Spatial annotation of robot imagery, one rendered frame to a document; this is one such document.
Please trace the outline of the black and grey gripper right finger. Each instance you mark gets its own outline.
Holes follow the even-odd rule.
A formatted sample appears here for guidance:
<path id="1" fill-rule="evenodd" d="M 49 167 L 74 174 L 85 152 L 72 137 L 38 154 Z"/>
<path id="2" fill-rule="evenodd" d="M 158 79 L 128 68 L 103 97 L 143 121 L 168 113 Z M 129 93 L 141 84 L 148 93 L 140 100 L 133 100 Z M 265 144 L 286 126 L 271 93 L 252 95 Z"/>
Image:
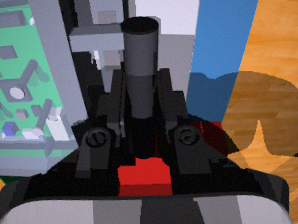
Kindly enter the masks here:
<path id="1" fill-rule="evenodd" d="M 190 125 L 184 92 L 173 91 L 169 68 L 158 71 L 156 127 L 158 156 L 170 167 L 172 195 L 257 192 L 277 199 L 289 212 L 285 179 L 242 169 L 204 142 L 201 131 Z"/>

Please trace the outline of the green open-top bin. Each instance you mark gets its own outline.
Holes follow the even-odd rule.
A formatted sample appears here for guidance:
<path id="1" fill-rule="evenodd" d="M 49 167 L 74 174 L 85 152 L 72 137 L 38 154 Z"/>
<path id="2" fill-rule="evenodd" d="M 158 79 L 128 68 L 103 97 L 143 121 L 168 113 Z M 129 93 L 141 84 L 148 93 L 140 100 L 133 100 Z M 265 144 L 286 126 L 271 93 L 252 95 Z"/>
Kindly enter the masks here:
<path id="1" fill-rule="evenodd" d="M 4 184 L 8 184 L 10 182 L 14 182 L 16 180 L 20 180 L 25 178 L 24 176 L 1 176 L 0 175 L 0 180 L 4 183 Z"/>

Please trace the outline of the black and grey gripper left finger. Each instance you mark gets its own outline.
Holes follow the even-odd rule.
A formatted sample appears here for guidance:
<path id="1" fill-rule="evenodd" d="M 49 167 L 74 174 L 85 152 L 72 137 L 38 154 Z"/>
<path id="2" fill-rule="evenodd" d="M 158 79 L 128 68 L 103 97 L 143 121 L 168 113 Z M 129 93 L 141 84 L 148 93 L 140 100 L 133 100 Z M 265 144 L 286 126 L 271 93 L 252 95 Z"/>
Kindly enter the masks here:
<path id="1" fill-rule="evenodd" d="M 100 93 L 95 128 L 84 134 L 81 146 L 46 174 L 6 184 L 0 191 L 0 220 L 14 204 L 36 197 L 116 196 L 118 168 L 128 156 L 125 72 L 117 69 L 113 70 L 111 91 Z"/>

